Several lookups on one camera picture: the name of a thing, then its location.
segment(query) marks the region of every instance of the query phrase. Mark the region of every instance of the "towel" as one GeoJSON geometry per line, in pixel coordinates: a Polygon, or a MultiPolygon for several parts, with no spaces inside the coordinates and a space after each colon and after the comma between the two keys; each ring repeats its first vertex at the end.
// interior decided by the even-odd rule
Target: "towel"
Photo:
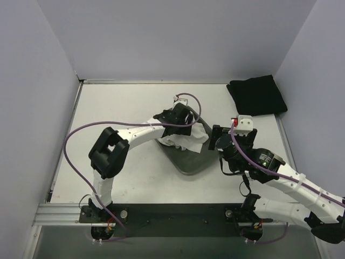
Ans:
{"type": "Polygon", "coordinates": [[[170,135],[164,138],[158,139],[160,143],[166,146],[175,146],[181,148],[181,150],[190,150],[196,153],[201,152],[203,144],[209,139],[204,126],[201,123],[195,123],[192,125],[190,136],[185,135],[170,135]]]}

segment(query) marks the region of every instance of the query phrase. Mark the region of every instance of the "screw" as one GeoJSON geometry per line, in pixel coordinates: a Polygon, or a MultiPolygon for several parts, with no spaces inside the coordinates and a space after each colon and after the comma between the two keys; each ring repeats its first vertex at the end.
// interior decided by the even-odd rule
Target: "screw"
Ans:
{"type": "Polygon", "coordinates": [[[228,209],[228,210],[225,212],[225,216],[226,216],[226,217],[232,217],[232,211],[228,209]]]}
{"type": "Polygon", "coordinates": [[[121,217],[122,219],[127,218],[127,215],[128,215],[128,212],[125,211],[125,210],[121,211],[121,213],[120,213],[120,217],[121,217]]]}

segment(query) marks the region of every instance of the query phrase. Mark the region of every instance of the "folded black fabric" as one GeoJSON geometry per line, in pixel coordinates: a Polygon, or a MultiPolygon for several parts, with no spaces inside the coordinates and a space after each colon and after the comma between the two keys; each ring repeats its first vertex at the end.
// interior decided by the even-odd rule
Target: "folded black fabric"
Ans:
{"type": "Polygon", "coordinates": [[[239,114],[256,116],[287,111],[272,75],[245,81],[234,80],[226,88],[235,101],[239,114]]]}

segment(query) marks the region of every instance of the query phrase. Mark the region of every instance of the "robotic arm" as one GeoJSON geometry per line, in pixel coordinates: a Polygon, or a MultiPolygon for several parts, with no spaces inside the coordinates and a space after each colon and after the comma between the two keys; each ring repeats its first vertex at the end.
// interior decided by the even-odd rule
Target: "robotic arm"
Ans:
{"type": "MultiPolygon", "coordinates": [[[[175,100],[172,109],[153,116],[142,127],[118,131],[111,127],[104,129],[89,153],[94,174],[93,187],[96,190],[96,194],[93,193],[89,200],[88,207],[92,213],[90,218],[102,219],[102,222],[109,218],[96,195],[105,207],[112,205],[113,180],[122,170],[130,149],[167,135],[191,134],[191,126],[187,125],[192,123],[193,115],[187,104],[186,99],[175,100]]],[[[232,173],[227,175],[241,175],[246,185],[250,180],[257,180],[298,201],[283,203],[249,194],[241,208],[233,212],[238,214],[237,218],[285,221],[310,229],[315,236],[326,242],[343,241],[345,200],[313,184],[273,152],[264,148],[254,149],[257,130],[253,128],[251,116],[239,115],[233,119],[233,125],[232,129],[214,125],[209,146],[210,150],[216,148],[221,160],[228,163],[232,173]]],[[[257,229],[253,227],[242,228],[241,234],[249,239],[258,236],[257,229]]]]}

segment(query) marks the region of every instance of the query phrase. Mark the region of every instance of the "tabletop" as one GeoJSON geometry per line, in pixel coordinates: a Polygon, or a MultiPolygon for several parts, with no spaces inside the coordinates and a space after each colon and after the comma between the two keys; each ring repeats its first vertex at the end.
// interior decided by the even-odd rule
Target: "tabletop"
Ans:
{"type": "MultiPolygon", "coordinates": [[[[173,96],[194,94],[202,105],[202,118],[212,127],[230,127],[237,115],[235,103],[224,84],[84,84],[71,130],[95,121],[145,122],[163,109],[171,108],[173,96]]],[[[191,98],[189,106],[198,110],[191,98]]],[[[287,161],[283,141],[274,115],[253,118],[258,130],[254,148],[271,150],[287,161]]],[[[75,166],[90,181],[92,168],[88,158],[102,130],[117,125],[86,128],[67,143],[67,153],[75,166]]],[[[219,161],[192,176],[180,173],[155,141],[130,150],[123,170],[115,177],[112,199],[115,203],[233,203],[243,202],[239,192],[240,176],[225,176],[219,161]]],[[[73,171],[65,158],[57,169],[51,203],[78,203],[91,189],[73,171]]],[[[294,201],[282,192],[259,182],[251,182],[252,193],[283,202],[294,201]]]]}

